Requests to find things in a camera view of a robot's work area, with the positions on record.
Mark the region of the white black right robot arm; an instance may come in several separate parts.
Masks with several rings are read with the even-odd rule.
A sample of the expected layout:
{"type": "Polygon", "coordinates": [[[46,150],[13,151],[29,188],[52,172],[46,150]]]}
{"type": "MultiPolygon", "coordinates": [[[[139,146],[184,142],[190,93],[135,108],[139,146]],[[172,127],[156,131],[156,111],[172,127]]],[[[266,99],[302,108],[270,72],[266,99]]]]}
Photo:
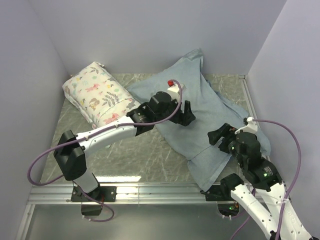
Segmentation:
{"type": "Polygon", "coordinates": [[[275,167],[263,157],[261,144],[256,135],[257,122],[248,117],[239,129],[223,124],[210,131],[208,140],[224,153],[231,154],[241,168],[245,179],[252,185],[255,193],[261,196],[261,204],[235,173],[220,181],[215,195],[226,200],[234,200],[248,213],[262,230],[268,240],[313,240],[315,239],[303,226],[288,198],[289,190],[275,167]]]}

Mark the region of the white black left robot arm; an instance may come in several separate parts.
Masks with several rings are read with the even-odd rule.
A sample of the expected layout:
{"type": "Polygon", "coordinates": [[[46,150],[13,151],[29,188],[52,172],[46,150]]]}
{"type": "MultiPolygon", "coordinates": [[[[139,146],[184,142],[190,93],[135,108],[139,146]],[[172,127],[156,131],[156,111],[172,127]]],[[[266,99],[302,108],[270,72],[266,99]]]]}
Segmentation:
{"type": "Polygon", "coordinates": [[[103,193],[95,175],[88,170],[86,158],[117,141],[136,137],[148,132],[156,124],[166,120],[188,126],[196,119],[191,103],[186,100],[184,108],[178,99],[159,91],[148,102],[130,110],[125,116],[92,131],[74,134],[68,130],[62,134],[53,156],[67,181],[74,182],[89,201],[101,200],[103,193]]]}

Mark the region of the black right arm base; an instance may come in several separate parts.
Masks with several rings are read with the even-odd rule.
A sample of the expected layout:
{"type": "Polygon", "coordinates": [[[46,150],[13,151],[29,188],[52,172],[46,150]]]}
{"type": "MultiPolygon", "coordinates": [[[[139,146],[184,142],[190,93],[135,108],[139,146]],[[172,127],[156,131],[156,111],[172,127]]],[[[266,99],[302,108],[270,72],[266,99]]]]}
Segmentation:
{"type": "Polygon", "coordinates": [[[220,185],[212,185],[207,191],[200,190],[205,196],[206,202],[216,202],[218,214],[221,217],[237,218],[240,213],[239,204],[233,200],[225,187],[220,185]]]}

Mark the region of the blue fish print pillowcase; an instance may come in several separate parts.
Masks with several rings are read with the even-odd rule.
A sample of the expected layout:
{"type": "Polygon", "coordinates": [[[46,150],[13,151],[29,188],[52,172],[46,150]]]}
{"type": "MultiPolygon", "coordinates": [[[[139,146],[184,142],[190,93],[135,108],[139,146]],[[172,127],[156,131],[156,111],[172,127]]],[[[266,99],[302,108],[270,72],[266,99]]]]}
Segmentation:
{"type": "Polygon", "coordinates": [[[244,125],[249,113],[242,107],[214,91],[201,73],[203,53],[194,49],[174,65],[151,77],[127,87],[140,103],[148,102],[155,93],[165,91],[169,80],[185,86],[182,99],[190,101],[196,119],[188,126],[166,121],[156,128],[168,144],[187,159],[191,176],[198,186],[207,191],[229,162],[231,155],[209,143],[208,132],[228,123],[235,128],[244,125]]]}

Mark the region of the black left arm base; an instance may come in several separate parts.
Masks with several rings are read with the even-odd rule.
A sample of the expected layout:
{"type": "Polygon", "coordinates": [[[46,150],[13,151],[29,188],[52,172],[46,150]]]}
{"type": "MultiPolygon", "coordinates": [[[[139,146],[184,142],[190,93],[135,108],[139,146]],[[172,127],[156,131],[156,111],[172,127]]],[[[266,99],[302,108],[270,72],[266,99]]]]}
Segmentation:
{"type": "Polygon", "coordinates": [[[116,186],[99,186],[90,193],[84,193],[79,186],[74,186],[70,201],[81,204],[80,210],[83,218],[88,221],[102,223],[112,220],[115,216],[115,211],[107,203],[114,203],[116,195],[116,186]],[[103,210],[109,210],[111,215],[106,219],[98,219],[103,210]]]}

